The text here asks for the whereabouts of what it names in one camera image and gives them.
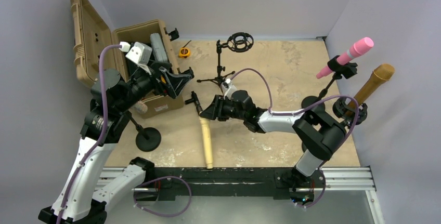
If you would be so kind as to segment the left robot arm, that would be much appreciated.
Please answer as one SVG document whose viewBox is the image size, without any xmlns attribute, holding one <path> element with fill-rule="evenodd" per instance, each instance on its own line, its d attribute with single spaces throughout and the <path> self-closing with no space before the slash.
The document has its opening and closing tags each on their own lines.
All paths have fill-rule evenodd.
<svg viewBox="0 0 441 224">
<path fill-rule="evenodd" d="M 104 223 L 109 211 L 131 189 L 151 186 L 154 165 L 137 157 L 120 176 L 96 189 L 107 159 L 133 120 L 130 108 L 151 92 L 176 98 L 193 78 L 192 69 L 174 74 L 167 63 L 159 62 L 138 67 L 128 81 L 115 69 L 100 69 L 91 88 L 93 98 L 74 164 L 58 198 L 40 211 L 38 219 L 44 223 Z"/>
</svg>

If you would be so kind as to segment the glitter microphone with grey head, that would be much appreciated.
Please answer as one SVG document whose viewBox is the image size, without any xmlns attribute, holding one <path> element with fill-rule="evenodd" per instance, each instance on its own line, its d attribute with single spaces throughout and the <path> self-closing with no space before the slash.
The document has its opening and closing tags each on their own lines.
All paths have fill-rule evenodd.
<svg viewBox="0 0 441 224">
<path fill-rule="evenodd" d="M 139 113 L 139 114 L 145 114 L 148 111 L 148 106 L 144 104 L 142 101 L 138 101 L 133 105 L 133 108 Z"/>
</svg>

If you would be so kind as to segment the cream beige microphone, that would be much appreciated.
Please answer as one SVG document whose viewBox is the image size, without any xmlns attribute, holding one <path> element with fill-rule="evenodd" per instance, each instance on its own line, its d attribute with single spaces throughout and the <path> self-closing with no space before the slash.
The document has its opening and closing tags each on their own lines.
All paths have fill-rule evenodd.
<svg viewBox="0 0 441 224">
<path fill-rule="evenodd" d="M 204 151 L 206 168 L 213 169 L 213 152 L 212 152 L 210 121 L 202 117 L 200 117 L 199 120 L 202 131 L 202 142 L 203 142 L 203 151 Z"/>
</svg>

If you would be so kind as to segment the black round-base mic stand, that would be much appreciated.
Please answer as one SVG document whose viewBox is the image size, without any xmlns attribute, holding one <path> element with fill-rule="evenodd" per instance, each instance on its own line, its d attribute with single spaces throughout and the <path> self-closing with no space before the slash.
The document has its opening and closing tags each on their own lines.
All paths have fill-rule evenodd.
<svg viewBox="0 0 441 224">
<path fill-rule="evenodd" d="M 135 143 L 137 148 L 143 152 L 151 152 L 155 150 L 161 143 L 160 132 L 153 127 L 142 127 L 140 124 L 138 124 L 135 121 L 130 111 L 127 111 L 126 115 L 129 117 L 130 121 L 134 124 L 135 129 L 137 131 L 137 135 L 135 138 Z"/>
</svg>

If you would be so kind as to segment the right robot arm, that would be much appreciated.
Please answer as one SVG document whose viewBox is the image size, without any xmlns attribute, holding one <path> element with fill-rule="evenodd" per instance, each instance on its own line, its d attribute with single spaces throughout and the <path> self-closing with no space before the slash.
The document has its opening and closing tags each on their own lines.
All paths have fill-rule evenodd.
<svg viewBox="0 0 441 224">
<path fill-rule="evenodd" d="M 231 97 L 215 95 L 211 104 L 199 115 L 220 122 L 239 119 L 253 133 L 296 134 L 305 151 L 288 176 L 288 182 L 293 186 L 304 186 L 310 182 L 313 173 L 332 158 L 347 135 L 345 125 L 319 106 L 292 112 L 270 112 L 256 106 L 245 90 L 236 91 Z"/>
</svg>

